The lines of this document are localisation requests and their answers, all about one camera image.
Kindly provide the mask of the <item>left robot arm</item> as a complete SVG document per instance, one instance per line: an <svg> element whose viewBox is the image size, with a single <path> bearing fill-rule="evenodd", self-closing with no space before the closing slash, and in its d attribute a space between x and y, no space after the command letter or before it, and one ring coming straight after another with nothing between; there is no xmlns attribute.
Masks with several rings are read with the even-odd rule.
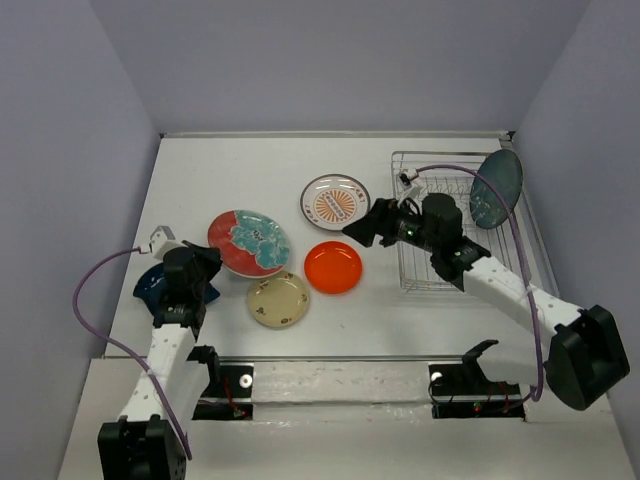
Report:
<svg viewBox="0 0 640 480"><path fill-rule="evenodd" d="M215 349L196 343L221 267L216 248L186 242L164 254L160 283L143 299L153 322L142 372L117 420L98 433L104 478L185 478L189 423L201 395L221 383Z"/></svg>

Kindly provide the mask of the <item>cream plate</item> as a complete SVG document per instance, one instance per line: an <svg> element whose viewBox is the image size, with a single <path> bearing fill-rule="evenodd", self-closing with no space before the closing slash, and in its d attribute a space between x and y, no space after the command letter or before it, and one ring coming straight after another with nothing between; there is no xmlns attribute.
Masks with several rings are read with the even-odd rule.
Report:
<svg viewBox="0 0 640 480"><path fill-rule="evenodd" d="M309 304L309 288L298 275L287 271L256 280L247 294L251 316L271 329L292 326L304 317Z"/></svg>

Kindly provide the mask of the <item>white plate orange sunburst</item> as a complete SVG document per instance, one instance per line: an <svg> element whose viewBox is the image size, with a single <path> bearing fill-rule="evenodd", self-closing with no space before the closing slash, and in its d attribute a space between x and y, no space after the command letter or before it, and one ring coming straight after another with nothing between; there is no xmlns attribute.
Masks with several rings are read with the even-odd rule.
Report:
<svg viewBox="0 0 640 480"><path fill-rule="evenodd" d="M314 227L330 232L364 217L371 208L371 198L357 179L342 174L326 174L311 180L303 189L300 208Z"/></svg>

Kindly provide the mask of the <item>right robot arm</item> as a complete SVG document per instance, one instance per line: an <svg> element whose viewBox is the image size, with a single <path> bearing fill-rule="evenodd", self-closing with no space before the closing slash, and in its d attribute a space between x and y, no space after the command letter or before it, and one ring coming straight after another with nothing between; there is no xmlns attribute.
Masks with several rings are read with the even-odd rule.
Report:
<svg viewBox="0 0 640 480"><path fill-rule="evenodd" d="M556 298L515 274L489 250L464 235L463 214L455 200L427 195L411 199L379 198L371 210L342 230L364 247L404 242L429 253L436 274L457 290L478 298L529 330L534 337L531 370L482 357L495 345L483 342L466 353L462 384L482 392L494 382L529 383L532 400L543 388L566 406L584 411L630 372L613 315L600 305L589 309Z"/></svg>

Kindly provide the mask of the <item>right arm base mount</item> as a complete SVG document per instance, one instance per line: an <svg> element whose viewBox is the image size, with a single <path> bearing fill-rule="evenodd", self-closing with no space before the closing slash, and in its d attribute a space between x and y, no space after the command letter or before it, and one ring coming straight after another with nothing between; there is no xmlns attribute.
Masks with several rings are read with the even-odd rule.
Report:
<svg viewBox="0 0 640 480"><path fill-rule="evenodd" d="M462 363L431 364L428 394L434 419L525 419L515 384L490 382Z"/></svg>

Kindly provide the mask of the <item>dark blue plate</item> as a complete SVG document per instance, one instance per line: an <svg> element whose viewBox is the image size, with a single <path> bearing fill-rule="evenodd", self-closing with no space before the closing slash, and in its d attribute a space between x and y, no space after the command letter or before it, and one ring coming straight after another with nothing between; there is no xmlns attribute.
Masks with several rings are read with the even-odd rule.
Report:
<svg viewBox="0 0 640 480"><path fill-rule="evenodd" d="M173 303L164 294L166 286L163 264L157 264L145 272L136 283L133 296L141 300L152 316L186 315L206 307L202 302Z"/></svg>

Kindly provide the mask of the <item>red and teal floral plate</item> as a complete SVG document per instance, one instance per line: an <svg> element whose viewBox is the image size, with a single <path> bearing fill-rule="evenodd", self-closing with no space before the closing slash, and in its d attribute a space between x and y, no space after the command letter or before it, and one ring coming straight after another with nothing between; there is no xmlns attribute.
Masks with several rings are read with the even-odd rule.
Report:
<svg viewBox="0 0 640 480"><path fill-rule="evenodd" d="M291 244L283 228L252 210L230 210L218 215L207 231L208 244L220 251L232 273L259 279L274 275L289 263Z"/></svg>

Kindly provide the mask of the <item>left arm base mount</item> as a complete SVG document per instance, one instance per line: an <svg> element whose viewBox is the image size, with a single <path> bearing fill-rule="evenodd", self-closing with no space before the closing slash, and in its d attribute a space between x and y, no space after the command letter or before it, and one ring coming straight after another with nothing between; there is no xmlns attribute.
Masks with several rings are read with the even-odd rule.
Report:
<svg viewBox="0 0 640 480"><path fill-rule="evenodd" d="M253 417L254 365L223 363L220 381L205 389L195 408L195 421L250 421Z"/></svg>

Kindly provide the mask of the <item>teal glazed plate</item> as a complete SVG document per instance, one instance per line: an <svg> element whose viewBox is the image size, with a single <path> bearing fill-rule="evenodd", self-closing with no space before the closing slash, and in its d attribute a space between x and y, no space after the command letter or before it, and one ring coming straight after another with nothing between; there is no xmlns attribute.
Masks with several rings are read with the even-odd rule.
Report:
<svg viewBox="0 0 640 480"><path fill-rule="evenodd" d="M491 230L508 220L523 187L523 168L513 150L493 152L480 165L469 194L469 211L475 224Z"/></svg>

